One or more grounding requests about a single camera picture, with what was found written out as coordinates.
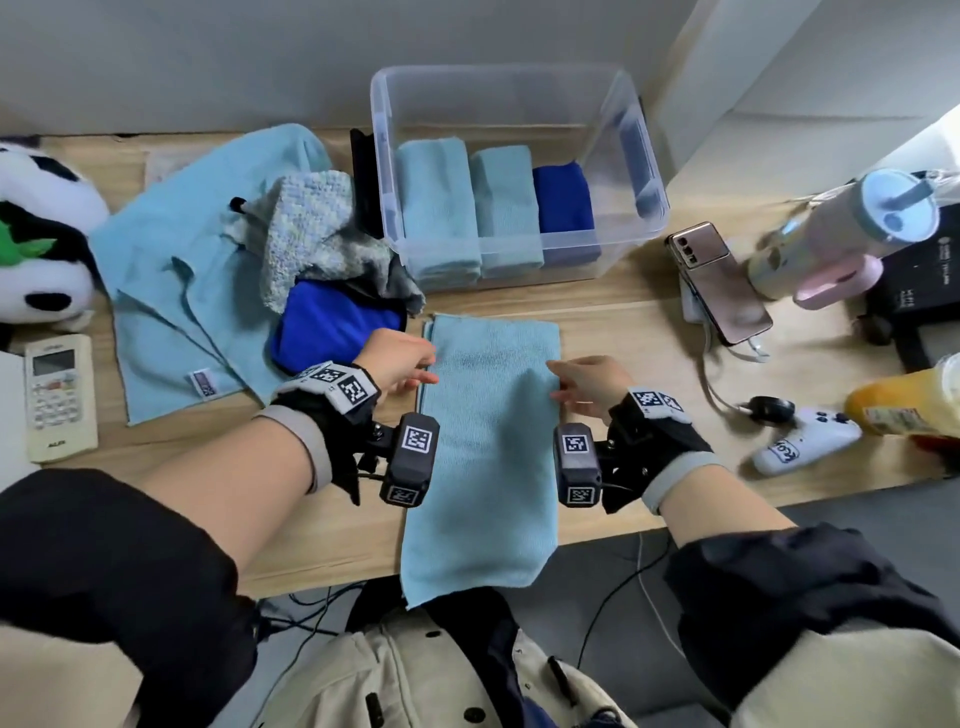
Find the gray fuzzy towel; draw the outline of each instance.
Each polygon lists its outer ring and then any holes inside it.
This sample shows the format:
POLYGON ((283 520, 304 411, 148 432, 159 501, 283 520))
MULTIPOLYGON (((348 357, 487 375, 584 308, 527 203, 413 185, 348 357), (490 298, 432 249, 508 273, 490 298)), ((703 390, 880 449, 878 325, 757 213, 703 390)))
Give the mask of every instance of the gray fuzzy towel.
POLYGON ((423 293, 382 240, 352 223, 353 180, 329 170, 281 177, 262 197, 244 202, 225 233, 263 258, 260 295, 282 313, 297 278, 368 280, 383 299, 400 299, 416 316, 423 293))

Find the gray wristband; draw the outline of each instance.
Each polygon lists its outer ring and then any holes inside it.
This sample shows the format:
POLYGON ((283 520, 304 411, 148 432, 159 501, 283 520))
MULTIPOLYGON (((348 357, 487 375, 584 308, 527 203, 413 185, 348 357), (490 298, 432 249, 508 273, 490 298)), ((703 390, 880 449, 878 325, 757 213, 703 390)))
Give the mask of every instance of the gray wristband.
POLYGON ((666 494, 670 492, 670 489, 683 480, 690 472, 695 471, 697 468, 703 468, 705 465, 722 466, 723 463, 721 463, 720 458, 712 452, 694 451, 679 455, 666 468, 661 470, 657 477, 650 481, 650 485, 647 486, 647 489, 643 491, 643 495, 641 496, 643 504, 650 509, 651 513, 659 516, 660 504, 663 502, 666 494))
POLYGON ((280 423, 303 443, 307 455, 310 457, 310 466, 313 468, 313 482, 307 490, 308 495, 316 493, 330 482, 330 478, 333 477, 333 468, 330 466, 330 456, 326 452, 324 434, 320 432, 317 423, 310 419, 308 415, 290 409, 290 407, 271 404, 253 416, 267 417, 276 423, 280 423))

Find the floor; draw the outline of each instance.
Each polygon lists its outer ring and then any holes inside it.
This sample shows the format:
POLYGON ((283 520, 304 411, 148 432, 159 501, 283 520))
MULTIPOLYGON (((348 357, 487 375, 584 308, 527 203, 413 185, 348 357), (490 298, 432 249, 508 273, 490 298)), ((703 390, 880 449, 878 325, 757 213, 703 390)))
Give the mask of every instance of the floor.
MULTIPOLYGON (((960 528, 956 527, 960 520, 960 479, 822 500, 783 511, 800 524, 827 521, 858 529, 906 578, 938 595, 950 616, 960 623, 960 528)), ((643 563, 659 556, 665 546, 665 531, 644 535, 643 563)), ((561 547, 533 586, 504 590, 517 622, 548 654, 576 664, 584 634, 600 602, 636 570, 638 547, 638 536, 561 547), (577 588, 571 591, 570 584, 577 588)), ((660 580, 664 564, 645 573, 643 583, 676 641, 676 603, 660 580)), ((311 601, 325 594, 326 589, 313 590, 300 593, 298 598, 311 601)), ((355 595, 347 593, 334 602, 322 627, 343 629, 355 595)), ((288 597, 272 603, 299 618, 313 611, 293 604, 288 597)), ((287 632, 261 645, 253 677, 220 714, 214 728, 246 728, 252 724, 304 637, 306 633, 299 630, 287 632)), ((313 638, 303 653, 321 649, 327 639, 313 638)), ((610 600, 597 621, 584 654, 583 670, 631 716, 646 716, 691 702, 713 704, 685 659, 667 640, 635 578, 610 600)))

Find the light blue towel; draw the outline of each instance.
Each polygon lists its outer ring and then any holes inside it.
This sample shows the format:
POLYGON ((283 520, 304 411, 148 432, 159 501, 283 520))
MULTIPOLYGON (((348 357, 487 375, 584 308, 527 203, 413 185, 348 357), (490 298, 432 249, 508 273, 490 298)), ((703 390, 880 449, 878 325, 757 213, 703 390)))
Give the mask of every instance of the light blue towel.
POLYGON ((430 490, 407 511, 400 581, 410 608, 480 586, 529 586, 557 547, 549 398, 560 331, 540 321, 436 317, 439 384, 419 411, 440 423, 430 490))
POLYGON ((480 237, 509 238, 494 249, 481 240, 481 276, 512 278, 543 265, 534 167, 526 146, 491 147, 470 157, 480 237))
POLYGON ((260 301, 260 259, 223 235, 235 215, 228 203, 331 166, 302 126, 249 133, 151 186, 90 235, 113 302, 131 425, 244 387, 266 401, 284 379, 267 353, 276 315, 260 301), (212 389, 195 386, 193 372, 212 389))
POLYGON ((437 241, 410 253, 410 275, 424 291, 473 285, 480 242, 467 146, 455 137, 404 142, 396 171, 404 235, 437 241))

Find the wrist-mounted tracker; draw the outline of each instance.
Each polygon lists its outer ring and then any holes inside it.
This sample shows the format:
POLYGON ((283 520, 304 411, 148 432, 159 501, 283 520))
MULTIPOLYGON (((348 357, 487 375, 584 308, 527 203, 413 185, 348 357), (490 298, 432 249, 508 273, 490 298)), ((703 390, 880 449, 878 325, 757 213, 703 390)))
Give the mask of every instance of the wrist-mounted tracker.
POLYGON ((655 514, 667 492, 690 471, 720 465, 690 416, 669 395, 634 387, 610 410, 607 439, 594 442, 590 428, 567 423, 554 429, 557 496, 570 508, 603 500, 615 513, 639 497, 655 514))
POLYGON ((430 487, 440 425, 432 417, 408 412, 396 427, 373 421, 380 390, 363 367, 327 361, 300 372, 276 390, 273 404, 302 412, 324 436, 332 482, 360 504, 360 471, 382 480, 380 497, 391 505, 415 508, 430 487), (359 463, 354 454, 360 453, 359 463), (383 475, 373 474, 379 458, 383 475))

